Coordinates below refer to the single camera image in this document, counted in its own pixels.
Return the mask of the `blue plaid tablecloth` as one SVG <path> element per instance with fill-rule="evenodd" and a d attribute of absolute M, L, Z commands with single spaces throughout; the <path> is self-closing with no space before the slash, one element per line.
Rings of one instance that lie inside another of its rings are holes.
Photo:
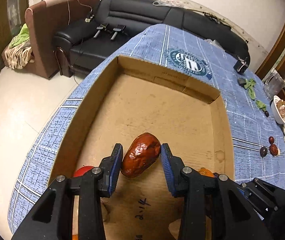
<path fill-rule="evenodd" d="M 146 60 L 198 78 L 217 88 L 224 100 L 234 140 L 235 180 L 265 180 L 285 190 L 285 142 L 273 114 L 260 111 L 254 100 L 238 84 L 235 59 L 220 48 L 191 33 L 166 24 L 156 24 L 131 38 L 113 53 Z M 59 106 L 44 126 L 26 156 L 13 188 L 8 208 L 8 226 L 15 232 L 47 187 L 58 148 L 66 129 L 88 90 L 111 61 L 96 67 Z M 269 137 L 280 149 L 271 155 Z M 260 148 L 268 154 L 262 158 Z"/>

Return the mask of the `brown paper in bowl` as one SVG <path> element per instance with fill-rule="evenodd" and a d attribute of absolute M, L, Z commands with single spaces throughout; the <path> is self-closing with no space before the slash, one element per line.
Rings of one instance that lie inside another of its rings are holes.
<path fill-rule="evenodd" d="M 276 103 L 277 110 L 281 116 L 282 119 L 285 119 L 285 100 L 280 99 Z"/>

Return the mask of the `green leafy vegetable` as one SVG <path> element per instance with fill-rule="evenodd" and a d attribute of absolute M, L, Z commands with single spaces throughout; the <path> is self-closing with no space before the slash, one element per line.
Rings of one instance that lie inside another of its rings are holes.
<path fill-rule="evenodd" d="M 245 79 L 244 88 L 247 90 L 247 93 L 251 100 L 254 100 L 258 109 L 262 110 L 263 112 L 267 111 L 267 106 L 261 100 L 256 99 L 255 93 L 255 85 L 256 81 L 254 79 Z"/>

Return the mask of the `cardboard tray box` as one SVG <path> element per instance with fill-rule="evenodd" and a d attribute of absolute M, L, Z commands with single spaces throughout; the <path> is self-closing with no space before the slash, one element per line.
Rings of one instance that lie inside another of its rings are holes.
<path fill-rule="evenodd" d="M 51 177 L 97 166 L 120 143 L 142 133 L 167 143 L 186 166 L 235 176 L 231 131 L 220 92 L 198 78 L 158 64 L 118 56 L 88 90 L 68 126 Z M 157 160 L 136 178 L 119 176 L 104 199 L 107 239 L 172 239 L 169 225 L 183 200 L 168 191 Z"/>

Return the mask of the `white bowl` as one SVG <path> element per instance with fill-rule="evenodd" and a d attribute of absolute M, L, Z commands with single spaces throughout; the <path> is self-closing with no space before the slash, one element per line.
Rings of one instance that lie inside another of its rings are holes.
<path fill-rule="evenodd" d="M 276 123 L 279 124 L 279 125 L 285 125 L 285 116 L 284 117 L 281 116 L 281 114 L 280 114 L 280 112 L 279 112 L 279 110 L 278 110 L 278 108 L 276 106 L 276 104 L 280 100 L 281 99 L 277 95 L 275 95 L 273 97 L 272 101 L 271 101 L 270 106 L 271 106 L 271 111 L 273 113 L 273 116 L 274 116 L 274 119 L 275 119 Z"/>

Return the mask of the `black leather sofa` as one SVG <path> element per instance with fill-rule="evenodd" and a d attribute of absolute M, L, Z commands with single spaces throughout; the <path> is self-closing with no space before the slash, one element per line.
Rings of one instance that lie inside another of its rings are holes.
<path fill-rule="evenodd" d="M 101 0 L 95 11 L 53 36 L 59 73 L 89 74 L 132 37 L 156 24 L 217 41 L 231 56 L 250 62 L 247 42 L 207 12 L 171 7 L 153 0 Z"/>

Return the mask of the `clear plastic bag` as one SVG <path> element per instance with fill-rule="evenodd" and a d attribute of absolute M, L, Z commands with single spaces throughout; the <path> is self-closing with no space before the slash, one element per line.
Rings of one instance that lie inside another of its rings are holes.
<path fill-rule="evenodd" d="M 275 70 L 266 79 L 264 83 L 264 92 L 267 97 L 271 100 L 285 87 L 285 80 Z"/>

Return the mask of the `black device box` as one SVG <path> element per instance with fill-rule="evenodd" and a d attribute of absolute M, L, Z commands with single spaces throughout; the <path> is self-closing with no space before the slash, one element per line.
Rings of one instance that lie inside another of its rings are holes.
<path fill-rule="evenodd" d="M 248 58 L 245 57 L 244 59 L 238 57 L 237 62 L 234 65 L 234 70 L 238 73 L 243 75 L 244 72 L 248 69 Z"/>

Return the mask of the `green and striped cloth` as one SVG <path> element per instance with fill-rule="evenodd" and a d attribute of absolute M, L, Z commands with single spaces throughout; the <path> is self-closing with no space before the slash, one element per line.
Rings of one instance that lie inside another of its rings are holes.
<path fill-rule="evenodd" d="M 12 38 L 9 45 L 2 52 L 2 58 L 6 67 L 21 70 L 28 63 L 34 63 L 34 55 L 30 42 L 30 32 L 25 23 L 18 35 Z"/>

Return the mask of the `large red jujube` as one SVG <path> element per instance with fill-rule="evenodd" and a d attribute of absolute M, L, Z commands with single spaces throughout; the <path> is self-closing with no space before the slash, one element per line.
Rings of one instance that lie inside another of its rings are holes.
<path fill-rule="evenodd" d="M 143 133 L 134 139 L 121 164 L 121 173 L 136 178 L 156 162 L 160 155 L 160 141 L 151 133 Z"/>

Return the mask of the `dark plum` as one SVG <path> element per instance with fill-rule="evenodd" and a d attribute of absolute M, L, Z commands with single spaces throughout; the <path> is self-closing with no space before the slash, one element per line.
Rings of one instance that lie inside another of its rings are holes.
<path fill-rule="evenodd" d="M 267 154 L 268 154 L 268 149 L 265 146 L 261 147 L 260 148 L 260 156 L 262 158 L 264 158 Z"/>

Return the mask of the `red cherry tomato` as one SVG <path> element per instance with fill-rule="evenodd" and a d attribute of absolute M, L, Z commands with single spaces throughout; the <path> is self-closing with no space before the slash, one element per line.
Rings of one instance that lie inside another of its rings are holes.
<path fill-rule="evenodd" d="M 94 168 L 94 167 L 93 167 L 93 166 L 90 166 L 90 165 L 88 165 L 88 166 L 83 166 L 83 167 L 77 169 L 77 170 L 74 172 L 73 177 L 74 177 L 74 178 L 75 178 L 75 177 L 81 177 L 81 176 L 83 176 L 85 173 L 87 173 L 88 171 L 91 171 L 93 168 Z"/>

